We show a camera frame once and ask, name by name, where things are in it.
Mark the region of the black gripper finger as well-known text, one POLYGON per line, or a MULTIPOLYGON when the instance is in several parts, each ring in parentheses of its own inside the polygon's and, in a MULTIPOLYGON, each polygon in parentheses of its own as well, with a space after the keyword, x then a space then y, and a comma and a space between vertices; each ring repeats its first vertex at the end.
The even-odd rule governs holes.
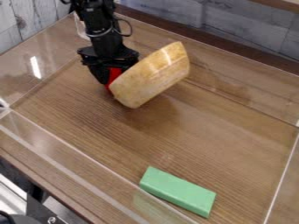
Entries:
POLYGON ((97 82, 102 85, 106 85, 109 81, 109 68, 102 65, 90 65, 88 66, 88 70, 96 78, 97 82))
POLYGON ((120 60, 117 62, 117 65, 118 65, 118 68, 121 69, 121 72, 126 71, 137 62, 138 62, 138 58, 128 58, 128 59, 120 60))

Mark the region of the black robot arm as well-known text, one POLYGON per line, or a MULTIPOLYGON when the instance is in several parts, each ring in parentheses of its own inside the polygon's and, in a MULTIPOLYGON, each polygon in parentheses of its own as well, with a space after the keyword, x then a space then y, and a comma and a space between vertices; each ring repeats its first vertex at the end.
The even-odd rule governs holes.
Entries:
POLYGON ((69 4, 78 20, 85 25, 85 35, 90 46, 81 47, 77 54, 81 64, 97 82, 108 88, 113 80, 138 62, 138 52, 124 45, 124 34, 114 16, 116 5, 113 0, 60 0, 69 4))

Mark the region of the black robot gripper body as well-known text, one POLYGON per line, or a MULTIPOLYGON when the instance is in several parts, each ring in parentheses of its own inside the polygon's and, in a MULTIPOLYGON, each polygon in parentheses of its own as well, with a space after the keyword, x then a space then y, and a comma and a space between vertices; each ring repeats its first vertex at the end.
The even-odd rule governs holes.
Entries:
POLYGON ((89 68, 90 65, 102 65, 108 68, 117 67, 117 62, 128 58, 138 58, 138 52, 121 45, 112 55, 98 55, 92 46, 81 47, 77 50, 81 57, 81 64, 89 68))

